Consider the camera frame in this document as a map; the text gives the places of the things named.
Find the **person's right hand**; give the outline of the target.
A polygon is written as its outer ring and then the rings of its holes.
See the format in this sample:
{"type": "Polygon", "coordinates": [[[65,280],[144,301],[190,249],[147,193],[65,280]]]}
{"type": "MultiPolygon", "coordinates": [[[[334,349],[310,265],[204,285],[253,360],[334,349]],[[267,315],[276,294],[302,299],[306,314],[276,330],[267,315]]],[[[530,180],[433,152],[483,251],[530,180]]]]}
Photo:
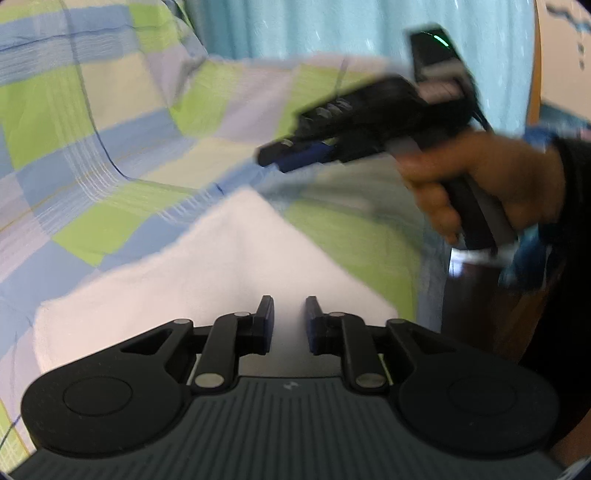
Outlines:
{"type": "Polygon", "coordinates": [[[565,176],[556,148],[542,151],[523,140],[466,132],[423,152],[398,155],[397,166],[419,208],[450,245],[459,241],[461,215],[442,182],[469,175],[499,199],[516,230],[553,223],[565,195],[565,176]]]}

